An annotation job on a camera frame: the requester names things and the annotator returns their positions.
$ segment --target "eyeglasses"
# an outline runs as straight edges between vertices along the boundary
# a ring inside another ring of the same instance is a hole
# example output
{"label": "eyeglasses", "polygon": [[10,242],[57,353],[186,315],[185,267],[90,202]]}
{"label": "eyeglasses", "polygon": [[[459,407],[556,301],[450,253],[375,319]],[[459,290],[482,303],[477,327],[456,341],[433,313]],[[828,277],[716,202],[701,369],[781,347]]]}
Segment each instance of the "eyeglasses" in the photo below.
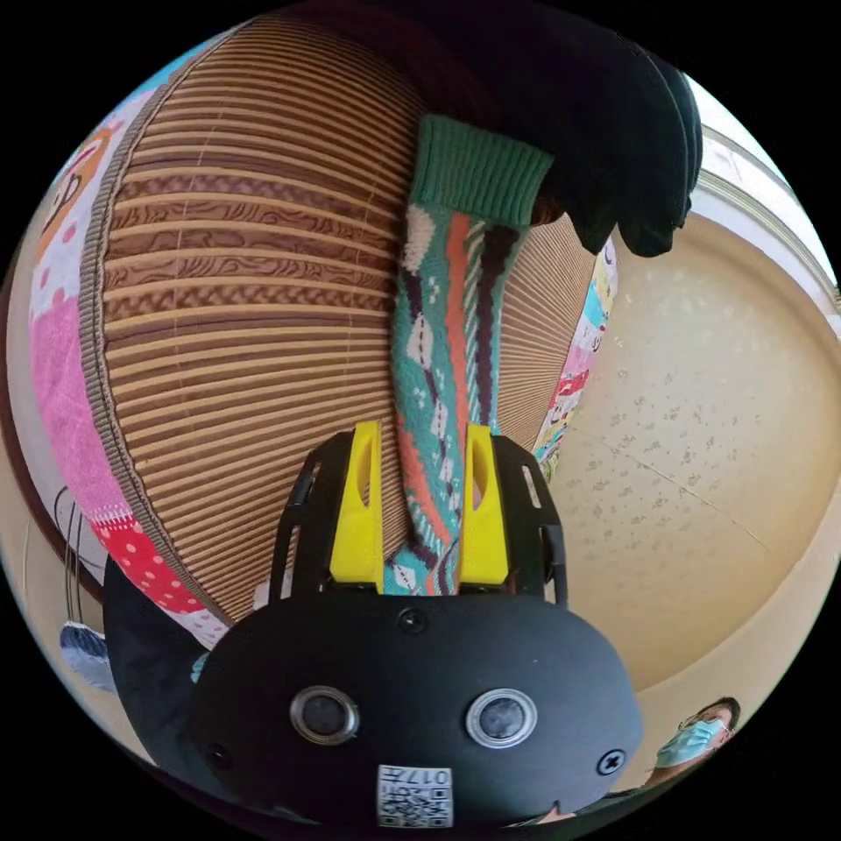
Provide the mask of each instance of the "eyeglasses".
{"label": "eyeglasses", "polygon": [[[699,721],[703,721],[705,724],[712,724],[713,722],[721,721],[721,714],[716,713],[713,710],[709,710],[707,712],[701,713],[700,715],[685,718],[683,721],[681,721],[681,723],[677,725],[677,729],[679,731],[688,730],[693,724],[697,724]],[[721,722],[721,724],[725,732],[733,732],[732,728],[725,726],[723,721]]]}

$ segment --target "blue surgical mask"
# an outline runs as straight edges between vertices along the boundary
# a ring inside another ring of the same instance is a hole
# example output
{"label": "blue surgical mask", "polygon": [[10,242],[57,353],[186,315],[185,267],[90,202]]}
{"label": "blue surgical mask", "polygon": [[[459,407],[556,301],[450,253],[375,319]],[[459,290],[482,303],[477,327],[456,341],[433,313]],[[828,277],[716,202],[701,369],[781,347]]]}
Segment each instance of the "blue surgical mask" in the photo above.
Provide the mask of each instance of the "blue surgical mask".
{"label": "blue surgical mask", "polygon": [[710,749],[712,740],[722,731],[724,722],[696,721],[685,730],[678,731],[658,752],[658,768],[671,768],[696,760]]}

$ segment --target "colorful quilt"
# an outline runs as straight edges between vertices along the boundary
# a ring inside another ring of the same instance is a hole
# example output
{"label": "colorful quilt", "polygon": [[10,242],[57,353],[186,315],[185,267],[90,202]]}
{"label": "colorful quilt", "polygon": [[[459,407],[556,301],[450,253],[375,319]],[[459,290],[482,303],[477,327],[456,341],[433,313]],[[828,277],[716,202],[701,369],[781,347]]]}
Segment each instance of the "colorful quilt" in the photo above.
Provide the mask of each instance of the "colorful quilt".
{"label": "colorful quilt", "polygon": [[602,343],[618,288],[616,250],[611,240],[598,254],[584,309],[569,346],[555,396],[534,443],[534,455],[549,476],[555,466],[558,448],[581,400],[590,370]]}

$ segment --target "beige wall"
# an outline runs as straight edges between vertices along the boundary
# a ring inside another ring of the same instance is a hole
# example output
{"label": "beige wall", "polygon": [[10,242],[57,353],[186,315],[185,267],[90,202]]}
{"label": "beige wall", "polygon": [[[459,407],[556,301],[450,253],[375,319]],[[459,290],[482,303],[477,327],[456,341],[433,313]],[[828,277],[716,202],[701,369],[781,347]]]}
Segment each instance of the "beige wall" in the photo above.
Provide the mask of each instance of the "beige wall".
{"label": "beige wall", "polygon": [[[131,729],[117,696],[88,686],[67,666],[59,633],[67,620],[64,565],[53,552],[26,507],[0,438],[0,548],[12,592],[35,640],[71,696],[113,739],[150,761]],[[86,624],[102,631],[102,608],[81,591]]]}
{"label": "beige wall", "polygon": [[809,549],[756,615],[700,661],[640,692],[646,736],[617,788],[644,782],[678,722],[706,703],[725,695],[737,698],[740,726],[753,715],[809,635],[836,575],[839,552],[841,482]]}
{"label": "beige wall", "polygon": [[841,376],[808,296],[725,229],[692,216],[669,254],[619,244],[617,263],[552,491],[570,606],[641,691],[727,640],[803,557],[841,472]]}

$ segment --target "colorful patterned sock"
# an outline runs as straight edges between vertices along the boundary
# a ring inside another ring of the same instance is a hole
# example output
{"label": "colorful patterned sock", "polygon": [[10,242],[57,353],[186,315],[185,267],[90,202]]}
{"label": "colorful patterned sock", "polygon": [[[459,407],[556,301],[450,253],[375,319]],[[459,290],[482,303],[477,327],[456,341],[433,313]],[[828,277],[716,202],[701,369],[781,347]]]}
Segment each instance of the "colorful patterned sock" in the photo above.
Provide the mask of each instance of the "colorful patterned sock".
{"label": "colorful patterned sock", "polygon": [[505,280],[552,163],[532,146],[424,117],[406,212],[392,375],[410,543],[385,593],[457,590],[468,424],[497,429]]}

